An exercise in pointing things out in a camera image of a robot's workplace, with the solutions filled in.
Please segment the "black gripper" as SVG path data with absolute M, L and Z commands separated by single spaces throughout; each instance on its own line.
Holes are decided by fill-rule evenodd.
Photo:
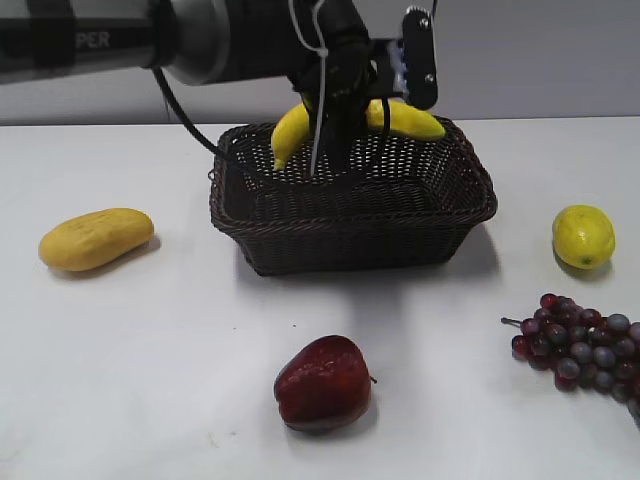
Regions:
M 294 1 L 294 6 L 306 41 L 318 47 L 311 13 L 316 2 Z M 351 1 L 324 1 L 319 22 L 329 50 L 320 150 L 329 168 L 348 168 L 352 143 L 367 129 L 369 100 L 403 96 L 399 40 L 371 38 Z M 317 108 L 319 58 L 300 46 L 306 58 L 289 79 L 302 104 Z

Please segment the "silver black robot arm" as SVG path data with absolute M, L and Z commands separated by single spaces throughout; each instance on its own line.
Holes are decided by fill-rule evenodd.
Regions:
M 124 68 L 164 84 L 287 78 L 316 131 L 341 155 L 369 102 L 401 94 L 394 50 L 349 1 L 5 1 L 5 84 Z

